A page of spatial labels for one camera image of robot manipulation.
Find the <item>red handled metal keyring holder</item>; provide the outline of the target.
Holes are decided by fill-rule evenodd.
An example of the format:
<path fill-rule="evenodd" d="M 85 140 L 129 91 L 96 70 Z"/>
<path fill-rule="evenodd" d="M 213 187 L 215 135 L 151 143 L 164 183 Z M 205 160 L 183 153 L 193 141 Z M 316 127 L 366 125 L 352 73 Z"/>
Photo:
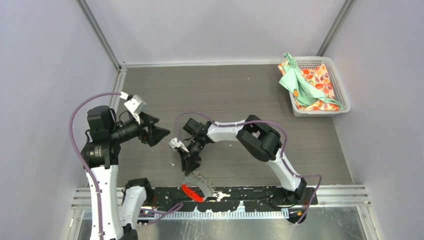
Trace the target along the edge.
<path fill-rule="evenodd" d="M 203 203 L 208 198 L 215 198 L 217 192 L 211 185 L 211 181 L 199 172 L 185 175 L 181 184 L 181 190 L 191 200 Z"/>

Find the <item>white plastic basket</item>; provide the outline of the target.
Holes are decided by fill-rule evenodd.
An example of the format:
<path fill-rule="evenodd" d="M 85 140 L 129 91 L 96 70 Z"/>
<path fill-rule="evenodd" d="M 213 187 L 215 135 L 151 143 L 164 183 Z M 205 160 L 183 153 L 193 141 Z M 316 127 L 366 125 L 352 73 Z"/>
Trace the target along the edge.
<path fill-rule="evenodd" d="M 295 104 L 294 95 L 289 93 L 291 107 L 295 117 L 332 117 L 334 115 L 347 113 L 351 110 L 351 104 L 343 85 L 342 78 L 331 58 L 324 56 L 294 56 L 293 58 L 296 60 L 300 69 L 312 69 L 321 64 L 325 64 L 329 74 L 329 81 L 332 84 L 335 93 L 335 100 L 344 106 L 344 109 L 338 111 L 300 110 Z"/>

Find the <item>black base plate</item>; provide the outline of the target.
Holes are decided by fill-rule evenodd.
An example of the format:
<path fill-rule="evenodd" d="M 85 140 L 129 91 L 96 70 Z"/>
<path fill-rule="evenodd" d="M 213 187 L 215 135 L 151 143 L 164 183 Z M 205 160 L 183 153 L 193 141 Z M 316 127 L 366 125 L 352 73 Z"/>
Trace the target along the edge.
<path fill-rule="evenodd" d="M 216 192 L 222 198 L 209 197 L 198 202 L 188 197 L 180 187 L 155 187 L 142 207 L 167 212 L 176 204 L 182 203 L 181 212 L 234 212 L 239 207 L 244 207 L 246 212 L 273 212 L 294 205 L 306 207 L 310 199 L 312 205 L 317 205 L 318 199 L 312 196 L 313 191 L 314 188 L 307 187 L 300 199 L 295 200 L 289 197 L 287 190 L 279 186 L 219 186 Z"/>

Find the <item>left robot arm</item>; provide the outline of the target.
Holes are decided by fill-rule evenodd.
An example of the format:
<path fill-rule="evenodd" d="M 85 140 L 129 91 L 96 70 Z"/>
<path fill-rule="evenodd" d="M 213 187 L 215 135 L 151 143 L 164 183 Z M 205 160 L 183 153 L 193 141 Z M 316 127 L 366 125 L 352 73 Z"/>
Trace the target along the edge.
<path fill-rule="evenodd" d="M 138 138 L 150 147 L 170 134 L 170 130 L 155 124 L 159 119 L 141 112 L 129 114 L 127 121 L 116 120 L 116 113 L 106 105 L 87 112 L 89 129 L 87 142 L 81 151 L 88 166 L 87 178 L 91 194 L 92 240 L 136 240 L 136 224 L 141 207 L 148 207 L 154 192 L 147 178 L 129 180 L 123 189 L 122 203 L 118 201 L 117 178 L 121 144 Z"/>

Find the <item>aluminium rail frame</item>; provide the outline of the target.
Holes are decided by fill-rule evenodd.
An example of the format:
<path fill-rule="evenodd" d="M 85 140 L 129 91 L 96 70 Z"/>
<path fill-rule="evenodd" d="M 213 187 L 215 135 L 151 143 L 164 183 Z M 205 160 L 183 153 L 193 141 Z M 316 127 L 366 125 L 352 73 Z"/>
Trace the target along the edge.
<path fill-rule="evenodd" d="M 317 204 L 311 205 L 312 208 L 331 208 L 331 207 L 371 207 L 367 191 L 362 185 L 325 185 L 316 192 Z M 71 209 L 90 209 L 91 193 L 87 187 L 77 188 Z"/>

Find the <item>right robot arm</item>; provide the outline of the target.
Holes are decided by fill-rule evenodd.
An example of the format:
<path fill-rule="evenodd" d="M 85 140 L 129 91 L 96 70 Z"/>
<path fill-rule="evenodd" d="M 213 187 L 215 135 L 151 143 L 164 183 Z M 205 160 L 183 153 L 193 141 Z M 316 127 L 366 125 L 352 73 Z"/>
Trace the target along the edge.
<path fill-rule="evenodd" d="M 203 124 L 190 118 L 183 126 L 189 135 L 189 144 L 173 138 L 171 147 L 178 152 L 183 174 L 188 177 L 201 162 L 200 153 L 208 144 L 223 141 L 239 142 L 256 160 L 267 163 L 285 191 L 291 205 L 299 205 L 306 197 L 307 182 L 293 168 L 285 154 L 286 141 L 280 133 L 256 115 L 236 122 L 210 120 Z"/>

